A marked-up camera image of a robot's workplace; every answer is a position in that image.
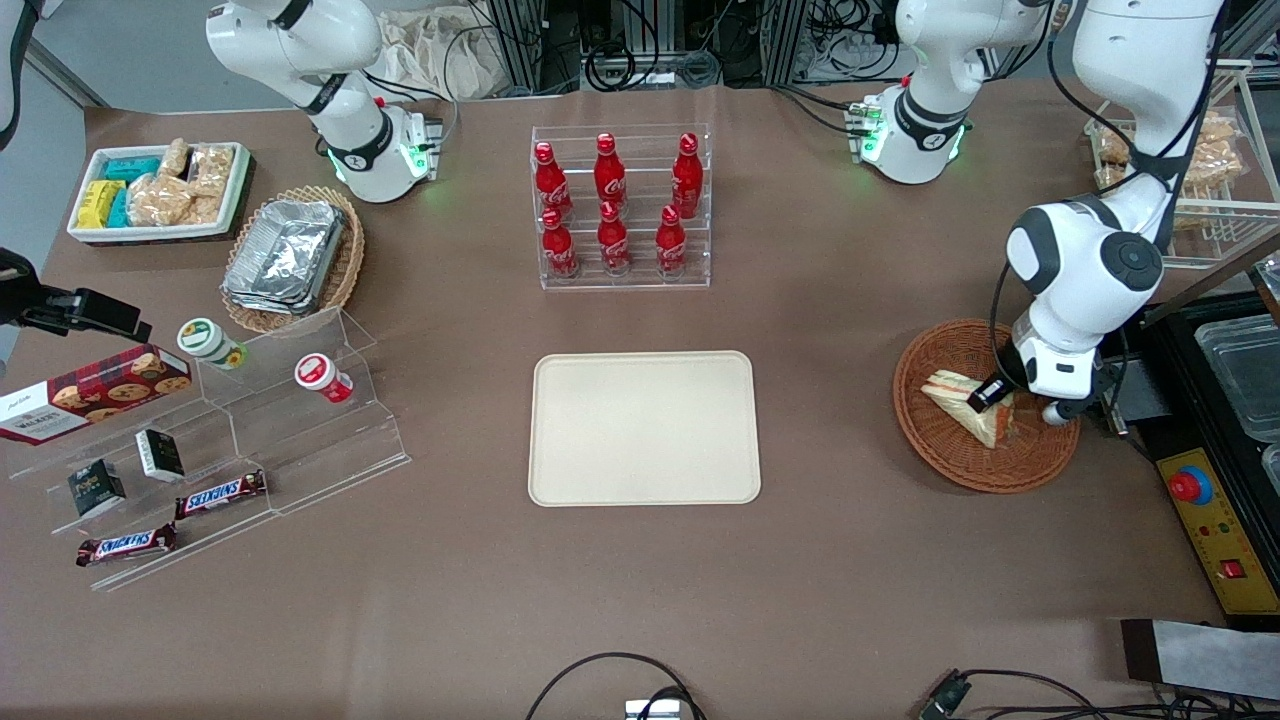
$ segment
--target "emergency stop button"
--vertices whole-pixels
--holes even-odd
[[[1244,577],[1244,565],[1239,560],[1222,561],[1222,577],[1234,580]]]
[[[1192,505],[1208,505],[1213,500],[1213,484],[1208,482],[1204,470],[1194,465],[1184,465],[1169,478],[1169,492]]]

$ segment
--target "small black box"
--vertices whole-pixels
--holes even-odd
[[[124,484],[115,474],[115,465],[106,460],[76,470],[76,474],[67,478],[67,483],[72,487],[72,497],[76,498],[76,510],[81,518],[93,518],[124,501]]]
[[[148,478],[177,483],[186,473],[182,459],[178,457],[178,443],[172,436],[160,430],[138,430],[138,455],[142,457],[142,473]]]

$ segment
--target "snickers bar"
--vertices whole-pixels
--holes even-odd
[[[105,562],[108,560],[116,560],[120,557],[141,557],[145,555],[169,552],[177,548],[178,534],[173,523],[169,523],[163,528],[156,528],[145,533],[133,533],[132,536],[105,541],[87,539],[81,543],[79,550],[76,552],[76,564],[81,568],[88,568],[90,565],[97,565],[99,562]]]
[[[177,501],[178,507],[173,514],[173,519],[182,520],[183,518],[212,510],[214,507],[225,505],[233,500],[264,492],[266,492],[266,474],[261,470],[256,470],[229,483],[223,483],[204,492],[197,492],[191,497],[179,497]]]

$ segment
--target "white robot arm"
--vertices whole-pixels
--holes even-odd
[[[879,122],[867,128],[861,161],[906,184],[942,174],[987,77],[978,49],[1034,41],[1051,3],[901,0],[895,22],[902,42],[915,51],[916,69],[910,85],[904,81],[864,99],[864,110],[876,111]]]
[[[205,35],[227,69],[311,115],[361,200],[396,200],[428,177],[422,115],[379,106],[360,77],[381,51],[378,20],[360,0],[237,0],[209,12]]]
[[[1009,234],[1009,264],[1036,299],[1000,355],[1011,379],[1032,392],[1079,401],[1053,404],[1051,423],[1079,414],[1103,389],[1098,343],[1151,299],[1164,275],[1161,251],[1198,135],[1213,64],[1204,51],[1221,5],[1089,0],[1083,13],[1074,49],[1080,82],[1128,108],[1135,135],[1128,177],[1110,196],[1037,205]],[[1007,389],[1005,379],[989,380],[970,405],[980,409]]]

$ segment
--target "white tray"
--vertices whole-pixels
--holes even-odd
[[[538,505],[741,505],[759,492],[746,355],[548,355],[538,363],[529,439],[529,497]]]
[[[198,145],[221,145],[232,147],[236,158],[232,160],[230,177],[227,179],[227,191],[223,192],[223,204],[218,210],[218,220],[198,225],[170,225],[164,228],[78,228],[76,215],[81,204],[84,202],[84,193],[88,183],[102,177],[102,168],[108,160],[125,158],[157,158],[163,156],[166,145],[141,145],[134,147],[105,147],[95,150],[88,160],[88,169],[81,178],[79,191],[76,193],[76,204],[72,205],[72,214],[67,218],[67,234],[76,240],[93,246],[110,245],[154,245],[161,242],[192,242],[209,236],[223,234],[230,229],[236,220],[236,211],[239,208],[241,190],[244,187],[244,178],[248,174],[250,152],[239,142],[201,142]]]

